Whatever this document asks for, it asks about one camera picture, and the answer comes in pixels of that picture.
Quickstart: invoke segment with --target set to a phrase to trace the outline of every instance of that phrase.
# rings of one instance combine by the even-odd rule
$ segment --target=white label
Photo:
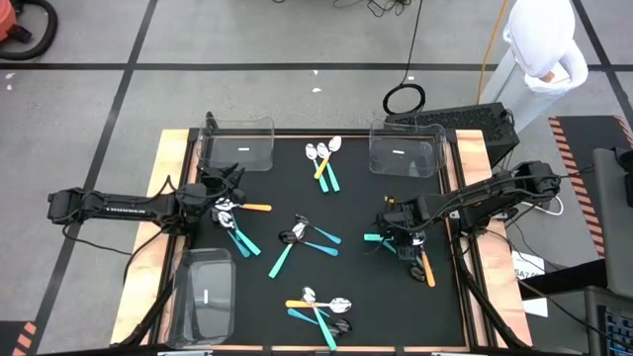
[[[514,260],[514,274],[516,274],[516,278],[518,279],[525,279],[545,274],[545,272],[543,272],[545,269],[545,262],[540,257],[532,256],[523,252],[519,255],[518,252],[512,251],[512,260]],[[547,317],[547,300],[545,298],[523,301],[523,308],[525,309],[525,312]]]

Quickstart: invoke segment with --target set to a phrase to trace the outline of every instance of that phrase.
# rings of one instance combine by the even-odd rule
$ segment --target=concrete floor
[[[47,193],[84,185],[92,166],[96,189],[144,194],[160,131],[198,126],[208,110],[231,120],[269,116],[278,128],[367,128],[372,120],[384,119],[383,96],[403,72],[323,68],[331,62],[406,62],[416,12],[410,7],[399,17],[378,19],[364,4],[335,9],[330,1],[315,0],[50,1],[60,25],[48,53],[25,66],[0,61],[0,166],[5,167],[0,187],[5,230],[0,239],[0,320],[35,320],[39,329],[34,348],[40,353],[108,345],[127,260],[83,244],[72,250],[67,246],[64,253],[72,253],[63,279],[51,280],[63,237],[60,228],[45,219]],[[424,2],[412,62],[474,64],[467,66],[472,70],[454,71],[456,66],[446,65],[413,71],[413,81],[426,90],[426,110],[475,102],[477,65],[499,4]],[[633,3],[583,4],[610,62],[631,62],[633,40],[627,34],[633,30],[628,16]],[[150,21],[148,28],[142,25],[143,17]],[[37,34],[44,18],[39,9],[28,6],[23,22],[33,24],[30,28]],[[137,41],[143,28],[144,42]],[[580,21],[575,38],[589,64],[605,64]],[[135,43],[142,45],[140,52],[133,52]],[[497,42],[491,63],[497,63],[505,49]],[[302,62],[317,64],[297,70],[266,65],[173,65],[171,70],[143,66]],[[624,72],[631,71],[630,66],[619,69],[616,79],[633,94],[633,75]],[[584,86],[521,133],[521,149],[512,161],[541,159],[565,172],[546,117],[624,115],[625,102],[618,102],[611,84],[605,72],[593,71]],[[321,91],[314,93],[314,88]],[[394,100],[403,110],[413,98],[402,94]],[[104,128],[106,134],[113,130],[100,165],[93,158]],[[561,198],[566,206],[562,217],[530,213],[520,222],[528,242],[560,265],[595,259],[568,183]],[[136,227],[90,221],[79,237],[130,250]],[[515,229],[508,234],[523,250]],[[50,306],[43,305],[48,286],[49,294],[58,292],[56,299],[46,298],[54,301]]]

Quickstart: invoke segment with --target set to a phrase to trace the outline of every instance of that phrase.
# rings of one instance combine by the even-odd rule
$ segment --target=clear plastic bin
[[[230,253],[187,250],[174,257],[173,265],[178,267],[165,343],[182,349],[224,342],[233,333],[235,265]]]
[[[446,165],[446,131],[437,124],[411,126],[375,120],[369,132],[372,173],[427,178]]]
[[[271,118],[226,121],[206,118],[198,135],[201,162],[224,168],[235,163],[247,171],[273,167],[275,128]]]

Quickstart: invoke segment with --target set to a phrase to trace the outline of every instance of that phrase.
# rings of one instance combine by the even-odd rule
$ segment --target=cable
[[[543,261],[547,262],[547,264],[549,264],[555,270],[557,270],[557,271],[561,270],[560,268],[556,267],[556,265],[554,263],[548,261],[545,257],[543,257],[542,255],[540,255],[536,251],[534,251],[534,249],[527,243],[527,240],[525,239],[525,235],[523,234],[523,230],[521,229],[521,226],[518,225],[518,223],[515,223],[514,226],[518,230],[518,233],[521,235],[521,239],[523,240],[523,243],[525,244],[525,247],[527,247],[527,249],[530,250],[530,252],[532,252],[536,257],[538,257],[538,258],[542,259]]]
[[[356,0],[356,1],[352,2],[352,3],[350,3],[350,4],[337,5],[340,1],[341,0],[334,0],[334,2],[332,2],[332,6],[334,8],[336,8],[336,9],[344,9],[344,8],[347,8],[347,7],[350,7],[350,6],[354,6],[354,5],[356,5],[358,3],[361,3],[361,2],[363,2],[365,0]]]
[[[547,215],[550,215],[552,217],[559,217],[563,214],[563,212],[565,211],[565,206],[563,205],[563,201],[561,201],[561,198],[559,198],[558,196],[554,197],[554,199],[556,199],[558,201],[559,206],[561,207],[561,209],[558,212],[551,212],[548,211],[547,209],[543,209],[541,207],[534,207],[534,209],[536,209],[539,212],[543,212]],[[533,204],[527,203],[527,202],[521,202],[522,205],[524,206],[528,206],[531,207],[533,206]]]
[[[539,266],[537,266],[536,264],[532,263],[530,260],[525,259],[525,258],[523,257],[523,255],[521,254],[521,252],[519,252],[519,250],[518,250],[518,249],[516,249],[516,246],[515,246],[515,245],[512,243],[512,241],[510,241],[508,238],[504,237],[503,235],[501,235],[501,234],[500,234],[500,233],[498,233],[498,232],[495,232],[495,231],[492,231],[492,230],[489,230],[489,229],[486,229],[486,231],[487,231],[487,232],[491,232],[491,233],[493,233],[493,234],[497,235],[498,237],[502,238],[505,242],[507,242],[507,244],[510,246],[510,248],[512,248],[514,251],[516,251],[516,252],[518,253],[518,255],[521,257],[521,259],[523,259],[525,262],[530,263],[530,264],[531,264],[531,265],[533,265],[534,267],[536,267],[536,268],[538,268],[539,270],[541,270],[541,271],[543,271],[544,273],[546,273],[544,269],[542,269],[541,267],[539,267]],[[563,307],[562,307],[560,304],[558,304],[556,301],[552,300],[549,296],[547,296],[547,295],[543,294],[543,293],[542,293],[542,292],[540,292],[540,291],[537,291],[534,287],[532,287],[532,286],[528,285],[527,283],[525,283],[525,282],[521,281],[521,280],[520,280],[520,279],[518,279],[518,278],[516,279],[516,282],[518,282],[518,284],[520,284],[521,286],[523,286],[523,287],[527,288],[528,290],[530,290],[530,291],[531,291],[531,292],[533,292],[534,294],[538,295],[539,297],[547,299],[547,300],[548,300],[548,301],[550,301],[550,302],[551,302],[554,306],[556,306],[559,310],[561,310],[561,312],[564,312],[567,316],[569,316],[570,318],[572,318],[572,319],[573,319],[573,320],[575,320],[576,322],[578,322],[578,323],[582,324],[583,326],[585,326],[585,327],[587,327],[587,328],[589,328],[589,329],[591,329],[591,330],[593,330],[593,331],[595,331],[595,332],[599,333],[599,334],[600,334],[600,335],[602,335],[603,337],[605,337],[605,338],[607,338],[607,339],[609,339],[609,340],[611,340],[611,341],[613,341],[613,342],[615,342],[615,343],[618,343],[618,344],[620,344],[620,345],[626,346],[626,347],[628,347],[628,348],[630,348],[630,349],[632,349],[632,350],[633,350],[633,345],[626,344],[626,343],[622,343],[622,342],[620,342],[620,341],[617,341],[617,340],[615,340],[615,339],[611,338],[611,337],[610,337],[609,335],[607,335],[606,333],[604,333],[604,332],[600,331],[599,329],[595,328],[594,326],[592,326],[592,325],[590,325],[590,324],[588,324],[588,323],[586,323],[586,322],[582,321],[582,320],[581,320],[581,319],[579,319],[577,316],[573,315],[571,312],[569,312],[569,311],[567,311],[565,308],[563,308]]]
[[[72,223],[67,223],[67,224],[66,224],[66,225],[64,225],[64,226],[63,226],[63,228],[61,229],[61,234],[63,234],[63,236],[64,236],[64,237],[66,237],[66,238],[68,238],[68,239],[71,239],[71,240],[73,240],[73,241],[75,241],[75,242],[83,242],[83,243],[85,243],[85,244],[89,244],[89,245],[91,245],[91,246],[93,246],[93,247],[95,247],[95,248],[99,248],[99,249],[102,249],[102,250],[112,251],[112,252],[117,252],[117,253],[120,253],[120,254],[123,254],[123,255],[126,255],[126,256],[131,256],[131,254],[130,254],[130,253],[128,253],[128,252],[124,252],[124,251],[121,251],[121,250],[118,250],[118,249],[116,249],[116,248],[112,248],[112,247],[106,247],[106,246],[98,245],[98,244],[93,243],[93,242],[90,242],[90,241],[86,241],[86,240],[82,240],[82,239],[79,239],[79,238],[76,238],[76,237],[72,237],[72,236],[70,236],[70,235],[68,234],[68,228],[69,228],[71,225],[72,225]]]
[[[606,334],[605,332],[602,332],[602,330],[598,329],[597,327],[583,321],[582,319],[580,319],[579,317],[573,315],[571,312],[569,312],[568,310],[566,310],[565,308],[563,308],[563,306],[561,306],[560,304],[558,304],[558,302],[554,301],[550,296],[545,295],[544,293],[536,290],[534,287],[528,285],[527,283],[517,279],[516,280],[521,286],[527,288],[528,290],[530,290],[531,292],[533,292],[534,294],[538,295],[541,298],[545,298],[548,301],[550,301],[554,306],[556,306],[556,308],[558,308],[559,310],[561,310],[561,312],[564,312],[568,317],[570,317],[571,319],[573,319],[575,322],[581,324],[582,326],[590,329],[591,331],[597,332],[598,334],[600,334],[600,336],[615,342],[616,344],[619,344],[621,346],[625,346],[628,349],[633,350],[633,345],[623,342],[623,341],[619,341],[614,339],[613,337],[611,337],[610,335]]]
[[[484,87],[484,72],[486,72],[486,63],[488,63],[488,57],[491,54],[491,49],[493,48],[493,44],[495,43],[495,39],[497,38],[498,27],[501,24],[501,19],[503,18],[503,13],[505,13],[505,5],[507,5],[507,0],[503,0],[501,4],[501,9],[498,12],[497,22],[495,23],[495,29],[491,34],[491,41],[488,43],[488,48],[486,48],[486,55],[484,56],[484,62],[482,63],[482,71],[479,73],[479,86],[477,89],[477,104],[480,102],[480,98],[482,96],[482,89]]]
[[[139,252],[141,252],[146,246],[151,244],[152,241],[156,240],[156,238],[159,237],[162,233],[164,233],[166,229],[167,229],[166,227],[162,228],[159,232],[157,232],[154,236],[150,237],[146,242],[144,242],[141,246],[139,246],[136,249],[136,251],[134,251],[130,255],[130,259],[128,259],[128,263],[126,263],[126,269],[123,272],[124,285],[126,284],[126,279],[128,278],[128,270],[130,269],[130,266],[132,265],[132,261],[135,259],[135,257],[138,255]]]
[[[413,48],[415,47],[415,36],[417,35],[417,26],[419,25],[419,16],[422,12],[422,2],[423,2],[422,0],[419,0],[419,7],[417,8],[417,16],[415,17],[415,27],[413,28],[413,39],[411,40],[411,48],[408,51],[407,69],[405,70],[405,77],[403,78],[403,81],[401,81],[401,83],[398,86],[396,86],[394,89],[387,92],[387,94],[385,95],[385,98],[383,98],[383,110],[385,110],[385,112],[389,115],[418,112],[422,110],[422,108],[424,107],[424,104],[426,104],[426,93],[424,92],[424,89],[421,86],[417,84],[413,84],[413,83],[405,84],[405,81],[407,80],[407,77],[408,77],[408,70],[411,65],[411,56],[413,55]],[[417,103],[417,105],[415,105],[413,109],[409,111],[406,111],[403,113],[396,113],[392,111],[391,109],[389,109],[389,99],[392,97],[392,95],[396,94],[397,92],[405,88],[411,88],[417,91],[417,93],[419,94],[419,102]]]

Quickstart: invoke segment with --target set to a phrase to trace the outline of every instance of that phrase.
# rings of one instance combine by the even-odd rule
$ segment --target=spoon
[[[320,142],[318,144],[318,146],[316,147],[316,152],[318,153],[318,156],[323,159],[329,158],[329,156],[331,155],[331,152],[327,149],[327,147],[325,147],[325,144],[323,142]],[[334,175],[334,170],[329,164],[329,160],[327,161],[327,164],[325,166],[327,167],[327,175],[329,176],[329,181],[332,183],[332,188],[334,188],[334,192],[338,192],[340,190],[340,187],[338,186],[338,181],[336,180],[336,176]]]
[[[318,312],[318,309],[315,306],[317,294],[310,287],[304,287],[302,292],[302,301],[310,304],[313,311],[315,311],[316,320],[318,321],[318,326],[320,326],[320,332],[323,334],[323,337],[325,337],[327,346],[329,346],[329,349],[332,351],[336,350],[336,341],[334,341],[334,337],[332,337],[332,334],[329,333],[329,329],[327,328],[325,321],[323,321],[323,317],[320,315],[320,312]]]
[[[301,216],[299,214],[295,214],[295,220],[297,220],[298,223],[304,223],[306,226],[309,226],[313,229],[315,229],[316,231],[322,233],[325,237],[329,238],[332,242],[339,244],[340,243],[340,237],[336,237],[333,234],[326,232],[316,226],[314,226],[313,224],[310,224],[310,222],[308,221],[308,218]]]
[[[352,303],[344,298],[334,298],[330,303],[315,303],[316,307],[328,307],[335,313],[347,312],[352,308]],[[286,301],[286,308],[311,308],[306,301]]]
[[[318,167],[318,170],[315,173],[315,179],[318,179],[318,177],[320,177],[321,174],[323,174],[323,170],[325,169],[325,166],[327,165],[327,162],[329,161],[329,157],[333,152],[336,152],[338,149],[340,149],[341,146],[341,137],[340,136],[334,136],[329,143],[327,144],[327,147],[325,147],[325,143],[319,143],[318,146],[316,147],[316,150],[318,152],[318,155],[323,158],[323,162],[320,163],[320,166]]]
[[[332,318],[325,311],[318,310],[318,312],[322,313],[323,315],[329,318]],[[318,321],[313,320],[311,317],[305,316],[294,309],[288,309],[288,315],[299,318],[301,320],[305,320],[309,323],[313,323],[314,325],[318,325]],[[349,323],[349,321],[347,321],[347,319],[338,318],[338,319],[334,319],[334,323],[330,323],[328,325],[328,328],[329,328],[329,333],[331,333],[332,336],[334,336],[334,338],[337,338],[342,334],[350,332],[352,330],[352,325]]]
[[[292,231],[279,232],[279,239],[281,239],[282,242],[284,243],[288,243],[288,246],[286,246],[286,248],[284,249],[284,252],[281,253],[281,256],[279,256],[279,258],[277,259],[277,262],[275,262],[273,269],[271,269],[270,273],[268,273],[268,277],[270,278],[277,277],[277,274],[281,270],[281,267],[284,265],[284,262],[286,261],[286,257],[288,257],[288,253],[290,253],[290,249],[294,244],[294,242],[291,242],[291,241],[293,239],[298,240],[298,236],[303,236],[305,232],[306,232],[306,225],[301,222],[297,223],[293,227]]]
[[[331,248],[331,247],[325,247],[325,246],[321,246],[318,245],[316,243],[311,243],[311,242],[305,242],[302,240],[302,238],[304,238],[304,235],[296,235],[294,233],[288,233],[288,231],[282,231],[285,232],[282,236],[282,233],[279,234],[279,239],[281,239],[281,241],[283,243],[295,243],[295,242],[300,242],[302,244],[306,244],[310,247],[316,248],[317,250],[320,250],[322,252],[327,253],[330,256],[338,256],[338,250],[335,248]]]
[[[315,164],[315,169],[318,170],[317,148],[311,143],[306,144],[306,157],[312,160],[312,162]],[[318,183],[320,184],[320,189],[324,193],[329,192],[329,188],[327,188],[327,183],[325,182],[325,178],[323,178],[322,176],[318,176]]]

